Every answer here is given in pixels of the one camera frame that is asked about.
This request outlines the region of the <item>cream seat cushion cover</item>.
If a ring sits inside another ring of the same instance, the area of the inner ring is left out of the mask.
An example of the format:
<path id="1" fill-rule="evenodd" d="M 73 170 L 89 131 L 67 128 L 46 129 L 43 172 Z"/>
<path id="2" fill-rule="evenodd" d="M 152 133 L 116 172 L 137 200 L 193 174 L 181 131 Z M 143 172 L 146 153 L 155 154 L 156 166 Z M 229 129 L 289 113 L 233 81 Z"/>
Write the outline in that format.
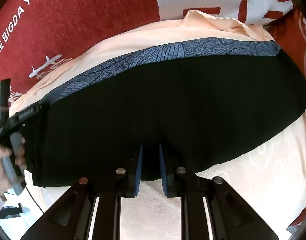
<path id="1" fill-rule="evenodd" d="M 215 17 L 198 10 L 182 20 L 143 25 L 105 39 L 79 57 L 62 64 L 10 106 L 15 114 L 59 88 L 69 79 L 127 53 L 199 38 L 233 41 L 272 41 L 261 25 L 246 25 L 234 18 Z M 278 135 L 233 160 L 212 165 L 201 177 L 223 177 L 259 213 L 280 239 L 286 228 L 306 212 L 306 111 Z M 123 202 L 123 239 L 178 239 L 179 201 L 161 195 L 161 181 L 144 182 L 139 200 Z"/>

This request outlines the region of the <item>black pants with patterned waistband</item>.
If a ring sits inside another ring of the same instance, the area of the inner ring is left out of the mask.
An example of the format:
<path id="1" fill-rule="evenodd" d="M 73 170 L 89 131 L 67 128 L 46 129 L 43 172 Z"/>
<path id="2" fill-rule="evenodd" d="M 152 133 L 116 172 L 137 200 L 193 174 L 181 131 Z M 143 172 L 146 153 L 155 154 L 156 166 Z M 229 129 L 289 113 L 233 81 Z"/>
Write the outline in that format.
<path id="1" fill-rule="evenodd" d="M 201 172 L 276 136 L 306 110 L 306 80 L 274 41 L 211 37 L 108 60 L 42 102 L 27 136 L 34 185 L 99 178 L 139 153 L 155 180 L 160 155 Z"/>

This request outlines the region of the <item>red sofa cover with lettering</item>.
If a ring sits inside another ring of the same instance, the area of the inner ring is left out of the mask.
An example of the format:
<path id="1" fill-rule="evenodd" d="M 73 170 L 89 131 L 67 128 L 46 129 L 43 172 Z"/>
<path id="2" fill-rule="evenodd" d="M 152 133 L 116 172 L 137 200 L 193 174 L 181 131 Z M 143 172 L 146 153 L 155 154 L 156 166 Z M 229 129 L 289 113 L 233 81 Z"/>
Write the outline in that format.
<path id="1" fill-rule="evenodd" d="M 4 0 L 0 81 L 18 98 L 98 42 L 160 19 L 158 0 Z"/>

